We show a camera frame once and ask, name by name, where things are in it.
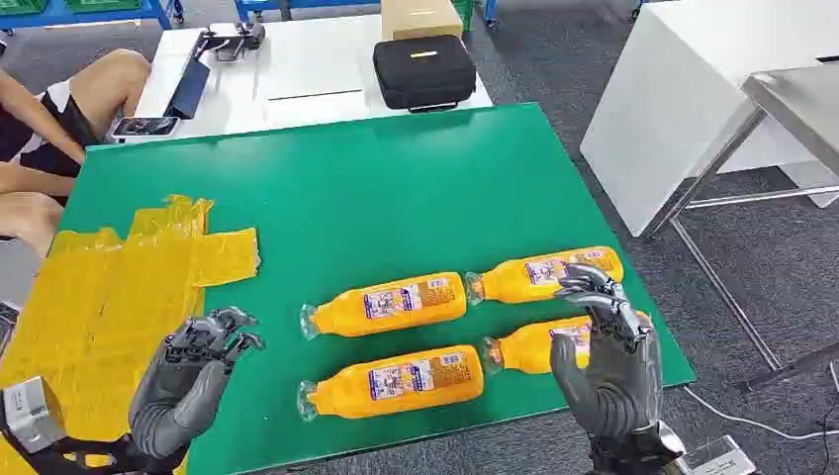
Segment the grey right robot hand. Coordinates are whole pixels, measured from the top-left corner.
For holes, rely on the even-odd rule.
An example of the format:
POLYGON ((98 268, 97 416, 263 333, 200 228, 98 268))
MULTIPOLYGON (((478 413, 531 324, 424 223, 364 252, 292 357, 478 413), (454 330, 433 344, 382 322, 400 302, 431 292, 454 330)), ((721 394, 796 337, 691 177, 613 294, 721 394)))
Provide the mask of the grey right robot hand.
POLYGON ((589 362, 580 368, 576 344, 552 336, 552 374, 577 423, 589 434, 623 437, 648 428, 662 411, 660 345, 651 320, 636 311, 622 285, 582 263, 565 265, 555 297, 586 310, 589 362))

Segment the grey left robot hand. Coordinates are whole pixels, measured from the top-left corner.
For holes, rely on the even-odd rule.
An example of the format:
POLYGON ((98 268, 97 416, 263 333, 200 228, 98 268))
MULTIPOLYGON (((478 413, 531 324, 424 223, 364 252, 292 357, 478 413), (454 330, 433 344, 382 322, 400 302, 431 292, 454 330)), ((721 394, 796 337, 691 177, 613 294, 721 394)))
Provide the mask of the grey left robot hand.
POLYGON ((241 330, 256 323, 231 306, 189 318, 164 338, 129 409, 140 452, 170 457, 212 425, 236 361, 248 349, 264 347, 258 335, 241 330))

